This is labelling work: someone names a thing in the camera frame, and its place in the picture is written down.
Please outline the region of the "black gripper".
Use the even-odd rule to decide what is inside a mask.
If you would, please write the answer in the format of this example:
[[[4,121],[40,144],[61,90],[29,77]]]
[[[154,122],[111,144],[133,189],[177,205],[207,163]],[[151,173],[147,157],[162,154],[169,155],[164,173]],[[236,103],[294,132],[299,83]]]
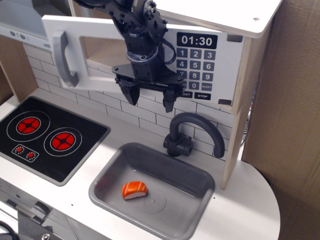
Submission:
[[[126,50],[126,56],[130,63],[118,64],[112,68],[112,72],[127,101],[135,106],[140,89],[158,91],[163,93],[165,111],[172,112],[177,98],[183,96],[183,79],[166,66],[162,49],[155,48],[149,55]]]

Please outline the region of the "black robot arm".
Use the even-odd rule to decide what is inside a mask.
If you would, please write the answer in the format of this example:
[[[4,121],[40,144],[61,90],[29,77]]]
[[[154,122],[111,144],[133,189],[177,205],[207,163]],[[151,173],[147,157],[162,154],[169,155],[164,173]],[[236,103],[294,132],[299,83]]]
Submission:
[[[164,36],[167,20],[161,18],[153,0],[78,0],[77,4],[108,14],[126,44],[129,64],[112,68],[115,82],[127,101],[136,105],[140,90],[162,92],[163,106],[171,112],[183,95],[183,77],[168,68],[177,57]]]

